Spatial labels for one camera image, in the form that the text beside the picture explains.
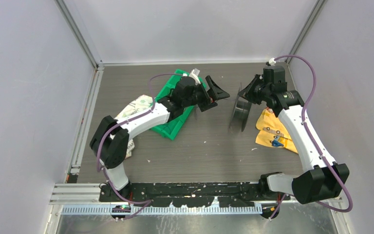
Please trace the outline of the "black cable spool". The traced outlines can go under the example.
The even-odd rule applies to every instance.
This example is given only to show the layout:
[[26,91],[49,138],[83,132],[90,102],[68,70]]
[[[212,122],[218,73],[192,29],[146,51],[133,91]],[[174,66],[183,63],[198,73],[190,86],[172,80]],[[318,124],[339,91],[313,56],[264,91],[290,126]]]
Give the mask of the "black cable spool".
[[251,102],[239,95],[241,91],[242,85],[240,84],[237,95],[234,98],[232,114],[229,120],[228,129],[232,133],[243,132],[245,130],[252,106]]

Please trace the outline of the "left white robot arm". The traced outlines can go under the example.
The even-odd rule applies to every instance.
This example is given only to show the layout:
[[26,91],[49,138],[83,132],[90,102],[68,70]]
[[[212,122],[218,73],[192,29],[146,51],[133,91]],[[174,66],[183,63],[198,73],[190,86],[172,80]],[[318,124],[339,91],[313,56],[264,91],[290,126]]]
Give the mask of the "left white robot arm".
[[119,202],[130,195],[129,179],[123,161],[130,140],[157,126],[171,122],[186,108],[198,106],[204,112],[217,106],[217,101],[230,95],[206,76],[208,88],[193,74],[181,75],[169,94],[153,100],[151,107],[135,115],[122,118],[104,117],[89,146],[96,156],[96,169],[103,171],[112,187],[111,195]]

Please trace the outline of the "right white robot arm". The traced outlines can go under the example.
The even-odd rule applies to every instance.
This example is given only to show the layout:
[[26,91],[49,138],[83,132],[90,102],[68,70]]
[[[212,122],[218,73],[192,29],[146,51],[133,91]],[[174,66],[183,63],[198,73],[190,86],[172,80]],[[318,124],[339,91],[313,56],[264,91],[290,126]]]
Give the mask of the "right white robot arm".
[[238,96],[253,104],[266,103],[288,131],[301,160],[303,173],[299,176],[262,175],[258,187],[261,198],[271,200],[284,193],[307,204],[338,197],[341,192],[349,196],[345,186],[350,174],[348,166],[337,163],[325,149],[308,118],[302,97],[297,91],[287,89],[282,66],[265,66],[263,73],[256,74]]

